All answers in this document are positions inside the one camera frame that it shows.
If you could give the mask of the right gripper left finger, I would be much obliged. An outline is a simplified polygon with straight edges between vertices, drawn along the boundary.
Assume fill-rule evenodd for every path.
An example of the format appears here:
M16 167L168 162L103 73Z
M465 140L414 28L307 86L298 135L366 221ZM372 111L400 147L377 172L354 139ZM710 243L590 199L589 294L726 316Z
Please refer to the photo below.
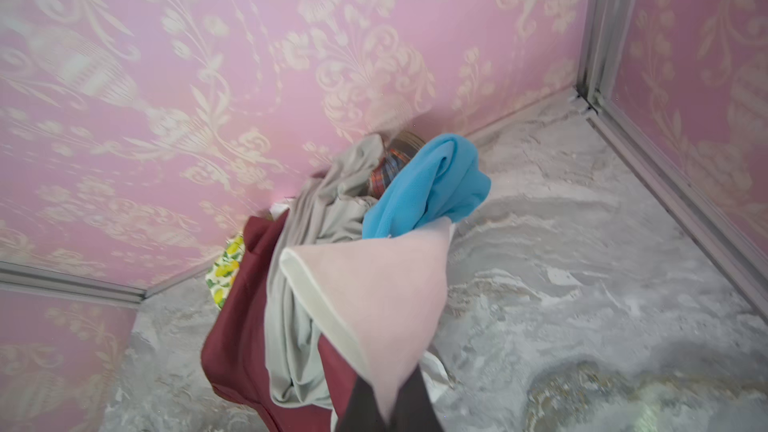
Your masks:
M385 432L372 387L361 377L356 379L347 408L338 420L335 432Z

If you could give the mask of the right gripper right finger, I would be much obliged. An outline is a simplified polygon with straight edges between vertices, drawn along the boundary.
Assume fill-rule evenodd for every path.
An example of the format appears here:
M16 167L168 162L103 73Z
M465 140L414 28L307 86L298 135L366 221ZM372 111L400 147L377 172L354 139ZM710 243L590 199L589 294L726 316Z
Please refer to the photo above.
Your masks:
M400 388L392 412L392 430L397 432L443 432L430 401L419 366Z

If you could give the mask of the white cloth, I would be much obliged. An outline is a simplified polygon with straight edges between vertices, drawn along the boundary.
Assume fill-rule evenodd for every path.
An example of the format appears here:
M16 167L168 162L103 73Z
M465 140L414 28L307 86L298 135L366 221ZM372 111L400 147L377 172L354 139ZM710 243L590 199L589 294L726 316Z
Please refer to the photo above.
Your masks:
M435 334L447 299L450 229L439 218L399 237L362 237L331 269L331 307L350 340L328 328L320 339L372 387L384 419Z

